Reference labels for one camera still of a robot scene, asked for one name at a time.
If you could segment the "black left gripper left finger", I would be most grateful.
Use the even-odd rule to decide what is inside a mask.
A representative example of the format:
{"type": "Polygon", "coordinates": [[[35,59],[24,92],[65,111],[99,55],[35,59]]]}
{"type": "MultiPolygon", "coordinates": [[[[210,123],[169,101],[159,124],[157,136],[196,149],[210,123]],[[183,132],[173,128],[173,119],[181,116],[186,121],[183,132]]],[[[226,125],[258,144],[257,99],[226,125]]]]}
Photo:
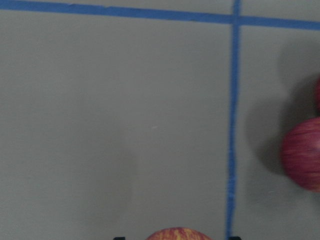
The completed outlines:
{"type": "Polygon", "coordinates": [[[125,240],[125,236],[114,237],[113,240],[125,240]]]}

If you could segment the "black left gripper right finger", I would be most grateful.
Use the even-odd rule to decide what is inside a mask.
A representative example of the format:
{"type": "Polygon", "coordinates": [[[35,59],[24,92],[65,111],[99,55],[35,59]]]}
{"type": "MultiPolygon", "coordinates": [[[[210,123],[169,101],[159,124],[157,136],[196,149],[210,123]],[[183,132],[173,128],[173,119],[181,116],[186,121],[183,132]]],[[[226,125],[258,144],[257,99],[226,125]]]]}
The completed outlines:
{"type": "Polygon", "coordinates": [[[241,240],[241,238],[239,236],[231,236],[228,240],[241,240]]]}

